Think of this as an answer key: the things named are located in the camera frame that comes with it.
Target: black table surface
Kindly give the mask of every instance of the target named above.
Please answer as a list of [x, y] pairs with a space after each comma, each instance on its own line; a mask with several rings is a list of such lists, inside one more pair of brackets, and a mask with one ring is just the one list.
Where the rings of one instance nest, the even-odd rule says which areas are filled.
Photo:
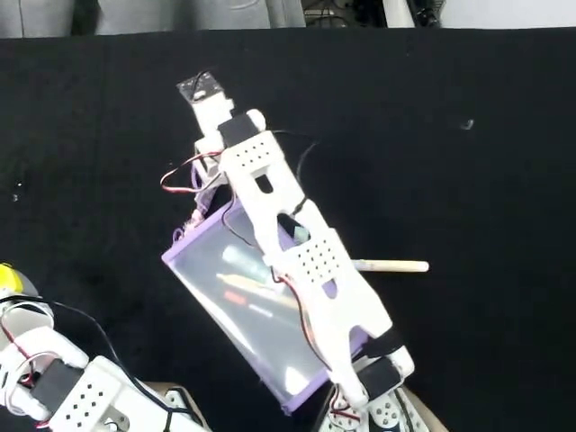
[[[321, 395], [286, 417], [159, 258], [192, 206], [159, 177], [200, 136], [175, 84], [209, 69], [240, 110], [321, 139], [303, 186], [351, 256], [430, 262], [367, 279], [446, 425], [567, 430], [574, 46], [574, 30], [2, 40], [0, 261], [97, 317], [138, 377], [186, 386], [216, 432], [309, 430]], [[292, 165], [309, 144], [281, 142]], [[58, 328], [106, 354], [79, 318]]]

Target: yellow object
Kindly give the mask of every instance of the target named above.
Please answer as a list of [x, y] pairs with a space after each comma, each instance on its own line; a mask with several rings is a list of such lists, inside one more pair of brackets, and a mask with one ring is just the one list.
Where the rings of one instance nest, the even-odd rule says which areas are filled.
[[0, 264], [0, 290], [3, 289], [14, 293], [23, 291], [20, 276], [8, 264]]

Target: wire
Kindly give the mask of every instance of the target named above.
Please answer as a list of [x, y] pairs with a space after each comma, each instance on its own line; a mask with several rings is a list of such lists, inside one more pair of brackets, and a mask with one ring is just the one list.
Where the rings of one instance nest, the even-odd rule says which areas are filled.
[[324, 367], [326, 367], [328, 371], [331, 371], [332, 369], [330, 368], [329, 364], [326, 363], [326, 360], [324, 360], [324, 358], [320, 355], [320, 353], [312, 343], [311, 336], [308, 333], [308, 330], [306, 329], [306, 321], [304, 319], [304, 308], [302, 307], [302, 302], [300, 300], [300, 297], [298, 296], [298, 293], [296, 292], [296, 289], [285, 277], [282, 276], [276, 277], [274, 269], [272, 267], [270, 267], [270, 271], [272, 272], [272, 280], [274, 282], [276, 282], [277, 284], [284, 283], [288, 288], [290, 288], [290, 291], [292, 291], [292, 295], [294, 296], [294, 299], [296, 299], [296, 303], [298, 303], [298, 312], [300, 314], [300, 326], [302, 329], [302, 333], [304, 333], [304, 338], [308, 343], [308, 347], [310, 347], [312, 353], [314, 353], [314, 355], [320, 360], [320, 362], [324, 365]]
[[222, 225], [224, 225], [228, 229], [228, 231], [230, 231], [232, 234], [234, 234], [236, 237], [238, 237], [240, 240], [242, 240], [248, 246], [250, 246], [251, 248], [258, 248], [257, 245], [253, 245], [246, 238], [239, 235], [236, 232], [236, 230], [230, 226], [230, 223], [226, 219], [226, 216], [228, 216], [228, 213], [230, 213], [230, 210], [232, 210], [232, 207], [234, 207], [234, 204], [236, 203], [236, 200], [238, 199], [238, 197], [236, 196], [236, 193], [234, 192], [234, 189], [232, 188], [231, 185], [230, 185], [230, 191], [232, 193], [232, 199], [230, 200], [230, 203], [228, 204], [228, 207], [226, 208], [226, 210], [222, 213], [222, 216], [220, 217], [220, 221], [222, 222]]
[[408, 424], [408, 431], [414, 432], [414, 425], [412, 424], [412, 417], [410, 416], [410, 413], [408, 412], [408, 408], [406, 408], [406, 402], [400, 396], [400, 392], [398, 391], [398, 389], [394, 390], [394, 396], [396, 396], [396, 399], [398, 400], [398, 403], [400, 404], [400, 408], [402, 409], [402, 412], [404, 413], [404, 417], [406, 418], [406, 423]]
[[37, 429], [47, 429], [50, 427], [50, 423], [48, 421], [41, 421], [37, 423], [35, 426]]
[[13, 304], [11, 306], [8, 306], [4, 310], [2, 315], [0, 315], [0, 322], [2, 324], [4, 324], [4, 318], [6, 317], [6, 315], [15, 309], [21, 308], [22, 306], [28, 306], [28, 307], [34, 308], [36, 311], [40, 312], [42, 315], [45, 315], [46, 317], [48, 317], [48, 319], [50, 321], [50, 328], [54, 329], [54, 317], [46, 309], [42, 308], [38, 303], [35, 303], [33, 301], [22, 301], [20, 303], [16, 303], [16, 304]]
[[6, 384], [6, 386], [4, 387], [4, 405], [6, 406], [6, 408], [10, 411], [11, 414], [14, 414], [15, 416], [25, 416], [26, 413], [24, 411], [22, 411], [21, 409], [14, 409], [14, 405], [12, 405], [12, 395], [16, 390], [16, 385], [18, 385], [18, 381], [20, 380], [20, 377], [23, 374], [23, 369], [26, 366], [30, 366], [30, 368], [32, 369], [32, 362], [34, 360], [36, 360], [37, 358], [40, 357], [46, 357], [46, 356], [50, 356], [54, 359], [56, 358], [60, 358], [61, 357], [56, 354], [53, 353], [51, 351], [42, 351], [39, 353], [36, 353], [34, 355], [30, 355], [29, 358], [26, 358], [23, 362], [21, 362], [18, 367], [16, 369], [14, 369], [13, 373], [10, 374], [10, 381], [8, 381], [8, 383]]
[[29, 297], [26, 295], [12, 295], [10, 297], [4, 297], [3, 299], [0, 299], [0, 304], [6, 303], [6, 302], [29, 302], [29, 301], [34, 301], [34, 302], [38, 302], [38, 303], [45, 303], [45, 304], [49, 304], [50, 306], [53, 306], [53, 307], [59, 307], [59, 308], [64, 309], [66, 311], [74, 312], [75, 314], [80, 315], [80, 316], [84, 317], [85, 319], [87, 319], [88, 321], [90, 321], [95, 326], [98, 333], [100, 333], [104, 343], [107, 345], [108, 350], [110, 351], [110, 355], [112, 356], [112, 360], [118, 365], [118, 367], [121, 368], [121, 370], [124, 372], [126, 377], [130, 380], [132, 385], [139, 392], [141, 392], [144, 396], [146, 396], [150, 401], [152, 401], [154, 404], [158, 405], [162, 410], [164, 410], [168, 413], [168, 417], [167, 417], [167, 421], [166, 421], [166, 430], [170, 430], [169, 427], [170, 427], [170, 422], [172, 421], [172, 414], [182, 413], [182, 414], [188, 414], [191, 417], [194, 416], [194, 414], [191, 414], [190, 412], [188, 412], [188, 409], [172, 408], [172, 407], [168, 406], [158, 396], [154, 395], [151, 391], [147, 390], [144, 387], [144, 385], [142, 385], [142, 383], [140, 383], [140, 381], [138, 381], [128, 371], [128, 369], [124, 365], [123, 361], [118, 357], [118, 354], [116, 353], [116, 350], [114, 349], [112, 341], [110, 340], [110, 338], [108, 337], [108, 335], [106, 334], [106, 332], [104, 331], [104, 329], [102, 328], [100, 323], [94, 317], [87, 314], [86, 312], [84, 312], [80, 309], [74, 308], [72, 306], [68, 306], [64, 303], [60, 303], [59, 301], [51, 301], [51, 300], [43, 299], [41, 297]]
[[300, 154], [300, 157], [298, 158], [298, 165], [296, 166], [296, 180], [298, 180], [298, 183], [302, 184], [302, 167], [304, 166], [304, 160], [306, 160], [306, 158], [309, 156], [312, 150], [316, 146], [318, 146], [321, 143], [321, 141], [319, 139], [315, 139], [314, 137], [308, 135], [307, 133], [293, 132], [291, 130], [273, 130], [272, 133], [292, 135], [294, 137], [302, 137], [311, 141], [311, 144]]
[[[24, 358], [26, 358], [28, 360], [31, 358], [31, 356], [16, 342], [14, 335], [12, 334], [12, 332], [10, 330], [8, 330], [8, 328], [4, 324], [4, 319], [6, 318], [6, 316], [10, 312], [12, 312], [13, 310], [15, 310], [17, 308], [21, 308], [22, 306], [32, 307], [32, 308], [36, 309], [37, 311], [39, 311], [40, 313], [46, 315], [48, 317], [48, 319], [50, 320], [50, 328], [51, 329], [54, 329], [54, 317], [52, 317], [52, 315], [50, 315], [50, 313], [47, 310], [45, 310], [44, 308], [42, 308], [39, 304], [33, 303], [31, 301], [23, 301], [22, 303], [13, 304], [13, 305], [7, 307], [2, 312], [2, 314], [0, 315], [0, 328], [2, 328], [2, 331], [4, 332], [6, 338], [10, 341], [11, 344], [13, 344], [16, 347], [16, 349], [20, 352], [20, 354], [22, 354], [24, 356]], [[26, 378], [24, 378], [23, 380], [20, 381], [20, 384], [32, 385], [33, 384], [33, 381], [32, 381], [33, 376], [34, 376], [34, 365], [31, 363], [30, 364], [30, 373], [28, 374], [28, 376], [26, 376]]]
[[206, 424], [206, 422], [203, 421], [202, 418], [200, 418], [200, 416], [196, 413], [196, 411], [194, 411], [194, 407], [192, 406], [192, 404], [188, 400], [188, 395], [185, 393], [184, 390], [182, 390], [182, 388], [170, 387], [168, 390], [166, 390], [166, 393], [168, 393], [168, 392], [178, 393], [180, 395], [180, 397], [182, 398], [182, 401], [184, 402], [186, 409], [191, 413], [192, 420], [195, 421], [196, 423], [198, 423], [199, 425], [201, 425], [203, 428], [208, 429], [208, 425]]
[[24, 32], [24, 14], [22, 12], [22, 0], [18, 0], [18, 10], [20, 11], [20, 28], [22, 30], [22, 37], [26, 37], [26, 33]]
[[173, 194], [198, 194], [199, 192], [205, 191], [206, 189], [208, 189], [210, 186], [212, 186], [214, 184], [214, 182], [216, 182], [216, 180], [218, 180], [218, 178], [220, 178], [221, 173], [218, 173], [217, 175], [215, 175], [211, 180], [209, 180], [206, 184], [204, 184], [201, 188], [199, 189], [193, 189], [191, 187], [173, 187], [173, 186], [166, 186], [164, 184], [164, 182], [176, 171], [178, 171], [180, 168], [184, 167], [185, 165], [188, 165], [192, 162], [194, 162], [197, 159], [204, 159], [204, 158], [209, 158], [209, 157], [214, 157], [214, 156], [218, 156], [220, 153], [222, 153], [221, 151], [211, 151], [209, 153], [202, 153], [200, 155], [194, 155], [190, 158], [188, 158], [187, 160], [185, 160], [182, 164], [180, 164], [180, 166], [174, 168], [171, 171], [168, 171], [167, 173], [165, 173], [164, 175], [162, 175], [162, 178], [160, 178], [160, 185], [162, 186], [162, 189], [164, 189], [165, 191], [168, 191], [170, 193]]

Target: purple frame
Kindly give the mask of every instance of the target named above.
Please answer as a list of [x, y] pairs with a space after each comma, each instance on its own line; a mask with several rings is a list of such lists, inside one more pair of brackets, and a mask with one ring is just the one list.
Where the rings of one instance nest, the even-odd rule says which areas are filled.
[[[225, 204], [221, 208], [219, 208], [214, 214], [212, 214], [208, 219], [206, 219], [203, 223], [201, 223], [196, 229], [190, 232], [185, 237], [179, 239], [175, 242], [172, 247], [162, 254], [162, 261], [169, 266], [169, 264], [190, 244], [194, 243], [196, 239], [202, 236], [206, 231], [210, 228], [214, 227], [217, 224], [221, 223], [222, 214], [226, 211], [230, 204]], [[242, 205], [239, 202], [236, 202], [229, 210], [229, 215], [233, 215], [236, 212], [243, 210]], [[288, 233], [282, 228], [278, 227], [278, 235], [280, 239], [280, 245], [282, 248], [289, 248], [294, 245], [294, 240], [288, 235]], [[368, 339], [368, 336], [363, 332], [356, 332], [352, 335], [350, 346], [352, 348], [352, 354], [355, 355], [365, 341]], [[258, 364], [255, 362], [250, 362], [252, 368], [256, 371], [256, 373], [260, 376], [263, 383], [266, 385], [268, 390], [277, 399], [280, 399], [278, 395], [275, 394], [273, 390], [273, 386], [269, 385], [269, 379], [267, 377], [267, 371], [263, 370], [263, 368], [258, 367]], [[282, 404], [282, 409], [286, 415], [291, 415], [295, 412], [320, 386], [328, 380], [328, 373], [326, 369], [322, 369], [318, 372], [309, 382], [308, 386], [302, 390], [300, 393], [292, 396], [287, 402]]]

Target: white bracket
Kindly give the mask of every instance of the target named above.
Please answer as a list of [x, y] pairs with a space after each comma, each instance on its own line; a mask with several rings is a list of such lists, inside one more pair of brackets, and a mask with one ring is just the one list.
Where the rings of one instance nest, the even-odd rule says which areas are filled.
[[[167, 412], [138, 391], [120, 367], [98, 356], [85, 369], [49, 426], [54, 432], [100, 431], [111, 410], [130, 424], [130, 430], [164, 430], [167, 421]], [[200, 432], [205, 429], [185, 414], [174, 414], [170, 430]]]
[[[397, 389], [397, 392], [404, 401], [414, 432], [429, 432], [428, 426], [418, 414], [410, 399], [406, 396], [406, 392], [403, 389]], [[359, 416], [358, 411], [349, 409], [345, 412]], [[359, 425], [357, 421], [348, 421], [349, 418], [331, 414], [328, 408], [328, 413], [319, 428], [319, 432], [350, 432], [352, 430], [355, 432], [369, 432], [371, 429], [370, 422], [367, 421], [368, 415], [372, 418], [372, 422], [379, 428], [378, 430], [410, 432], [406, 413], [402, 410], [398, 398], [393, 392], [383, 394], [377, 399], [372, 400], [367, 406], [367, 413], [362, 413], [362, 422]]]
[[[215, 97], [226, 100], [222, 91], [192, 103], [204, 133], [199, 141], [203, 152], [222, 150], [222, 137], [217, 129], [220, 123], [214, 119], [231, 118], [230, 109], [223, 103], [219, 107], [228, 111], [214, 113]], [[261, 131], [224, 149], [219, 170], [228, 178], [250, 218], [265, 262], [278, 275], [287, 275], [292, 280], [308, 314], [313, 343], [330, 369], [330, 379], [340, 385], [352, 407], [364, 406], [368, 399], [351, 364], [350, 331], [360, 327], [378, 338], [390, 329], [392, 321], [380, 298], [354, 268], [336, 231], [324, 221], [316, 204], [306, 198], [271, 131]], [[260, 176], [267, 177], [273, 187], [271, 193], [258, 186], [256, 179]], [[310, 233], [310, 240], [282, 250], [277, 222], [280, 213], [292, 215]], [[336, 286], [335, 293], [324, 291], [327, 282]], [[404, 356], [403, 361], [406, 363], [401, 365], [401, 372], [410, 374], [413, 370], [410, 356]]]

